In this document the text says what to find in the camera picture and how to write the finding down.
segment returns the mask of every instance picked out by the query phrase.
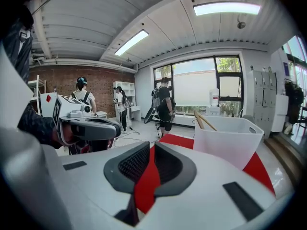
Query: red carpet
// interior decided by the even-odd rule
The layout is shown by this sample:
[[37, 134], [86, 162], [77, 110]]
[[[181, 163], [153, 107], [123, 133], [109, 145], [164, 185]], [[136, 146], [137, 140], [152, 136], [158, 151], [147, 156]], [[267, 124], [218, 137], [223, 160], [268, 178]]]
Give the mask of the red carpet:
[[[189, 149], [193, 149], [194, 144], [194, 140], [192, 139], [174, 135], [166, 135], [160, 141]], [[275, 194], [270, 178], [256, 153], [254, 153], [243, 171], [254, 177]], [[159, 185], [160, 178], [158, 169], [154, 164], [154, 147], [152, 147], [150, 149], [149, 164], [139, 182], [136, 184], [134, 191], [136, 206], [140, 211], [147, 213], [150, 210], [154, 204], [154, 191]]]

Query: backpack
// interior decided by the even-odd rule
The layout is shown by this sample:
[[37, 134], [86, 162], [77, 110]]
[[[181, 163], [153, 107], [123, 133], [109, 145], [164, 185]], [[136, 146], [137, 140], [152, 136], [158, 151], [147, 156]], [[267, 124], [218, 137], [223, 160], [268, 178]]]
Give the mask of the backpack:
[[90, 95], [90, 93], [91, 93], [91, 92], [88, 92], [88, 91], [87, 91], [87, 92], [85, 93], [85, 96], [84, 96], [83, 100], [79, 100], [79, 99], [75, 96], [74, 92], [71, 93], [71, 96], [72, 96], [72, 98], [74, 98], [74, 99], [76, 99], [76, 100], [78, 100], [78, 101], [81, 101], [81, 102], [83, 102], [84, 104], [90, 105], [90, 104], [87, 102], [87, 99], [88, 99], [88, 96]]
[[163, 88], [163, 87], [165, 87], [165, 86], [160, 86], [159, 89], [155, 89], [154, 90], [154, 94], [153, 94], [153, 108], [159, 108], [159, 106], [161, 105], [161, 102], [164, 101], [164, 99], [160, 100], [160, 97], [158, 96], [159, 90], [161, 88]]

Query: black shorts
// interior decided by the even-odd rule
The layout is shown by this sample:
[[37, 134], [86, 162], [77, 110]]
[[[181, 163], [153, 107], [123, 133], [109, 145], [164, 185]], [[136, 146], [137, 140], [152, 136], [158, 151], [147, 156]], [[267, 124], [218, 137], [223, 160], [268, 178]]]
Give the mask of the black shorts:
[[160, 118], [160, 127], [165, 128], [165, 131], [170, 131], [172, 129], [172, 119], [171, 116], [168, 114], [169, 112], [158, 111], [158, 113]]

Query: fluorescent light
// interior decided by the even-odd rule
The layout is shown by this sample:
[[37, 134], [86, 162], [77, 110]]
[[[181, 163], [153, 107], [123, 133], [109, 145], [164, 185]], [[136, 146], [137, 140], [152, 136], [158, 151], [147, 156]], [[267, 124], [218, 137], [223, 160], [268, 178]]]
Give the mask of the fluorescent light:
[[134, 35], [131, 39], [129, 39], [118, 51], [115, 52], [117, 56], [121, 56], [128, 49], [130, 49], [133, 45], [141, 41], [143, 38], [147, 37], [149, 34], [144, 30], [141, 30], [136, 35]]
[[196, 15], [209, 13], [251, 13], [258, 14], [260, 6], [246, 2], [213, 2], [193, 6]]

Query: window frame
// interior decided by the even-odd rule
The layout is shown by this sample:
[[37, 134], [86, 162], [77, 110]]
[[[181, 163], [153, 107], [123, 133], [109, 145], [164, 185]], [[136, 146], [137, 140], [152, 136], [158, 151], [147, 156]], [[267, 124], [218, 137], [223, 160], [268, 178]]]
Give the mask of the window frame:
[[[188, 60], [182, 60], [182, 61], [177, 61], [174, 63], [170, 63], [167, 65], [163, 65], [160, 67], [153, 68], [153, 76], [155, 76], [155, 70], [162, 68], [162, 67], [171, 67], [171, 77], [169, 78], [170, 81], [172, 82], [172, 97], [174, 101], [176, 102], [176, 98], [174, 95], [174, 70], [173, 70], [173, 65], [183, 63], [183, 62], [189, 62], [189, 61], [194, 61], [194, 60], [201, 60], [201, 59], [208, 59], [208, 58], [213, 58], [214, 61], [214, 66], [215, 66], [215, 75], [216, 75], [216, 87], [219, 90], [219, 101], [234, 101], [234, 102], [241, 102], [240, 105], [240, 117], [242, 117], [242, 110], [243, 110], [243, 103], [244, 103], [244, 80], [243, 80], [243, 73], [242, 73], [242, 64], [241, 64], [241, 59], [240, 55], [213, 55], [213, 56], [208, 56], [208, 57], [199, 57], [199, 58], [193, 58], [193, 59], [188, 59]], [[240, 67], [240, 72], [218, 72], [217, 70], [217, 63], [216, 63], [216, 58], [238, 58], [239, 62], [239, 67]], [[228, 97], [228, 96], [221, 96], [221, 86], [220, 86], [220, 77], [239, 77], [240, 78], [240, 85], [241, 85], [241, 97]], [[162, 80], [155, 80], [153, 81], [153, 87], [156, 89], [157, 83], [162, 82]]]

